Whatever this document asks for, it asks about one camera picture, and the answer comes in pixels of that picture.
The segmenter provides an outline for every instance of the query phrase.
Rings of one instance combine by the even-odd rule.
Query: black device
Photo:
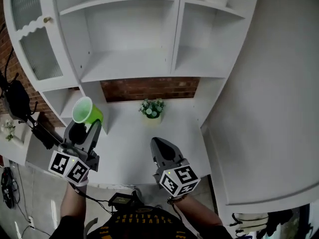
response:
[[[3,195],[3,201],[9,209],[14,207],[14,179],[10,168],[5,167],[1,175],[1,191]]]
[[[4,107],[14,120],[19,120],[19,123],[26,123],[32,133],[44,144],[47,149],[51,149],[54,145],[59,146],[60,139],[57,139],[49,131],[47,131],[39,122],[35,121],[32,115],[35,113],[37,102],[35,102],[34,111],[30,109],[30,98],[25,91],[22,83],[17,80],[19,74],[16,73],[14,79],[9,83],[6,78],[6,70],[13,54],[11,50],[8,60],[4,68],[4,75],[0,71],[0,88],[2,93],[0,98],[3,98]]]

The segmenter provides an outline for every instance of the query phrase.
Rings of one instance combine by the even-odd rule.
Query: green leaves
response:
[[[162,99],[156,99],[155,101],[145,99],[141,104],[140,112],[150,119],[156,119],[163,112],[164,106]]]

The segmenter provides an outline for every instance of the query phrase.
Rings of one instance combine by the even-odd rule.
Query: white cabinet door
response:
[[[54,1],[3,0],[12,45],[37,91],[78,85]]]

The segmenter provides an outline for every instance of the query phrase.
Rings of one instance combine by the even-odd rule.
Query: gray floor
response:
[[[67,182],[32,168],[23,166],[19,166],[19,168],[24,187],[28,216],[33,217],[36,228],[52,234],[55,230],[55,226],[59,224],[60,205],[64,196]],[[24,198],[17,167],[13,167],[12,170],[20,187],[21,201],[19,206],[25,213]],[[140,185],[139,188],[143,193],[145,204],[150,206],[160,204],[163,206],[164,210],[176,215],[172,207],[166,203],[168,194],[165,190],[159,190],[157,185]],[[115,192],[131,194],[132,190],[102,189],[89,186],[87,194],[96,199],[108,200],[115,194]],[[212,197],[210,194],[207,177],[204,177],[201,180],[197,188],[191,194],[197,200],[213,210]],[[86,223],[96,217],[99,218],[99,221],[97,225],[92,227],[93,230],[98,226],[103,225],[109,219],[110,215],[106,213],[97,203],[88,200]],[[20,234],[22,234],[27,225],[28,223],[17,207],[15,207],[13,210],[10,210],[3,201],[0,201],[0,226],[11,239],[19,238],[17,235],[17,230]],[[47,239],[48,237],[48,235],[39,231],[33,231],[32,229],[27,229],[23,236],[24,239]]]

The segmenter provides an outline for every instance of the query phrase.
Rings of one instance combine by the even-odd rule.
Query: black cable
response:
[[[21,182],[21,187],[22,187],[22,192],[23,192],[25,214],[28,216],[28,212],[26,210],[25,194],[24,194],[24,188],[23,188],[22,178],[21,178],[21,174],[20,174],[19,164],[17,164],[17,167],[18,167],[18,172],[19,172],[19,177],[20,177],[20,182]]]
[[[44,231],[42,231],[42,230],[40,230],[40,229],[36,229],[36,228],[33,228],[33,229],[38,230],[38,231],[40,231],[40,232],[42,232],[42,233],[45,233],[45,234],[47,234],[48,236],[51,236],[51,235],[48,234],[47,232],[44,232]]]
[[[11,58],[13,52],[14,52],[14,49],[12,48],[12,50],[11,50],[11,52],[10,52],[10,55],[9,55],[9,57],[8,57],[8,60],[6,61],[5,68],[4,68],[4,78],[5,78],[6,81],[7,81],[7,78],[6,78],[6,69],[8,68],[8,64],[9,64],[9,61],[10,61],[10,58]]]
[[[18,204],[16,204],[16,205],[18,206],[18,208],[19,208],[20,212],[22,213],[24,219],[29,223],[29,220],[26,218],[26,216],[25,216],[24,213],[22,212],[20,206],[19,206]]]
[[[97,199],[95,199],[95,198],[93,198],[93,197],[90,197],[90,196],[86,195],[85,193],[83,193],[83,192],[82,192],[81,190],[79,190],[79,188],[76,187],[73,183],[70,183],[70,185],[71,185],[71,187],[74,189],[74,191],[75,191],[76,193],[78,193],[81,197],[90,199],[90,200],[92,200],[92,201],[98,203],[106,212],[108,212],[109,214],[113,215],[113,213],[111,213],[110,211],[106,210],[105,207],[100,203],[100,202],[107,202],[107,203],[108,203],[109,201],[107,201],[107,200],[97,200]]]
[[[4,30],[4,28],[5,28],[5,23],[3,23],[3,25],[2,25],[2,28],[0,30],[0,34],[1,34],[2,30]]]
[[[22,239],[22,237],[23,237],[23,235],[24,235],[24,232],[25,232],[29,227],[30,227],[30,226],[27,226],[27,227],[23,230],[22,235],[21,235],[21,237],[20,237],[19,239]]]
[[[21,210],[21,208],[19,206],[19,202],[20,202],[19,185],[18,185],[18,183],[17,183],[17,181],[16,181],[16,179],[15,179],[15,177],[13,175],[12,170],[11,169],[7,169],[6,172],[7,172],[8,176],[10,177],[11,183],[10,183],[9,186],[12,188],[12,192],[18,191],[18,195],[19,195],[19,199],[18,200],[15,198],[15,195],[13,195],[13,202],[18,206],[18,208],[19,208],[21,214],[23,215],[24,219],[29,223],[29,220],[26,218],[25,214],[23,213],[23,211]]]

